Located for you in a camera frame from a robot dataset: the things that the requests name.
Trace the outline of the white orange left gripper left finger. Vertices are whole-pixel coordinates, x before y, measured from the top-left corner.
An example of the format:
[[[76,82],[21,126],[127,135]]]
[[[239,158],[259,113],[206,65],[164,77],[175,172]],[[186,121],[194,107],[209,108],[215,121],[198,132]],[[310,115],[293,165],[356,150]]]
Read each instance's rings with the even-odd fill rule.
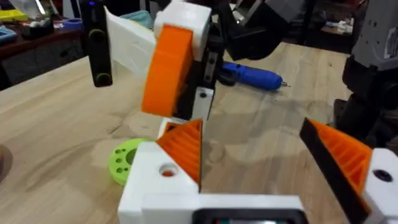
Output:
[[[155,141],[142,141],[118,205],[120,223],[190,223],[201,187],[201,119],[168,121]]]

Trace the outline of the white orange left gripper right finger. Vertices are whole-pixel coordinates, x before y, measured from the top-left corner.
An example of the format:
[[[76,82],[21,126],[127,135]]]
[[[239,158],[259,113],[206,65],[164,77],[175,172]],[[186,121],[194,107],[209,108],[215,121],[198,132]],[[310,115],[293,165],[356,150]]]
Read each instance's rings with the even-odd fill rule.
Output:
[[[397,223],[397,155],[313,119],[300,138],[349,223]]]

